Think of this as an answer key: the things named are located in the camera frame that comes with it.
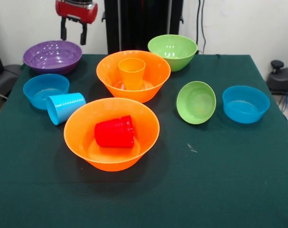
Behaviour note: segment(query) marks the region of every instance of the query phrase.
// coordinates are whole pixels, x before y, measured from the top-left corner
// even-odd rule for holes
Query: white wall
[[[198,0],[184,0],[180,26],[194,40],[197,6]],[[264,78],[271,60],[288,66],[288,0],[205,0],[203,22],[206,54],[250,54]]]
[[[107,54],[106,24],[101,22],[104,0],[98,3],[98,14],[88,25],[84,53]],[[60,39],[60,22],[55,0],[0,0],[0,57],[4,65],[21,64],[24,52],[32,45]],[[82,25],[66,22],[67,40],[80,43]]]
[[[270,61],[288,66],[288,0],[205,0],[206,54],[250,54],[265,78]],[[106,54],[106,23],[101,22],[104,0],[88,26],[84,53]],[[180,34],[196,39],[198,0],[184,0]],[[4,64],[21,63],[22,55],[36,43],[60,39],[55,0],[0,0],[0,56]],[[67,22],[67,39],[79,44],[82,26]],[[200,35],[199,49],[203,39]]]

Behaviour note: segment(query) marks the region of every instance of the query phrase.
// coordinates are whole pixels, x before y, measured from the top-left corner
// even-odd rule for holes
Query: upright green bowl
[[[178,94],[177,109],[184,121],[190,124],[204,123],[215,112],[216,95],[208,84],[190,82]]]
[[[197,44],[180,35],[161,35],[148,43],[150,52],[163,57],[171,66],[172,71],[183,69],[197,52]]]

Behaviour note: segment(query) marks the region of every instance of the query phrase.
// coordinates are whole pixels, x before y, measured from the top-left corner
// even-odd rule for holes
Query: plastic bowl
[[[192,39],[170,34],[151,39],[148,49],[166,59],[172,71],[179,71],[189,64],[198,47]]]
[[[97,123],[131,115],[134,126],[133,148],[100,147],[95,140]],[[64,138],[69,149],[96,168],[121,171],[134,165],[158,139],[160,125],[156,115],[144,104],[125,98],[92,101],[68,119]]]
[[[39,74],[67,74],[82,57],[82,49],[68,41],[46,41],[30,47],[23,56],[24,63]]]
[[[70,83],[64,76],[46,74],[36,76],[27,81],[23,87],[23,92],[34,107],[46,110],[47,97],[67,94],[69,86]]]
[[[227,88],[223,94],[225,114],[232,120],[251,124],[258,121],[269,109],[270,101],[262,91],[245,85]]]
[[[179,92],[177,109],[180,117],[190,124],[201,124],[211,118],[216,109],[216,95],[206,83],[186,84]]]
[[[118,64],[125,58],[139,58],[146,63],[141,90],[124,90]],[[108,55],[96,68],[97,77],[114,97],[144,103],[152,99],[171,74],[169,64],[160,56],[147,51],[121,51]]]

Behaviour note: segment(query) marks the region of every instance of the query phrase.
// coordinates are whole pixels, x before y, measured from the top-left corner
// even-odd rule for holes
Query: blue cup
[[[54,125],[65,122],[85,104],[85,98],[80,93],[49,96],[46,100],[47,111]]]

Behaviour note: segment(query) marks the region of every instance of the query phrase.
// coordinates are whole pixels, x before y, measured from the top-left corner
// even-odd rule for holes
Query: orange bowl
[[[133,148],[98,146],[95,141],[95,125],[126,115],[131,115],[133,121]],[[159,132],[158,118],[147,106],[130,99],[112,97],[92,101],[76,110],[65,125],[64,138],[74,154],[96,168],[121,171],[134,165],[152,148]]]
[[[124,90],[118,64],[125,58],[139,58],[146,63],[143,86],[140,90]],[[97,77],[114,97],[124,97],[144,103],[152,99],[171,74],[162,57],[147,51],[131,50],[106,56],[96,68]]]

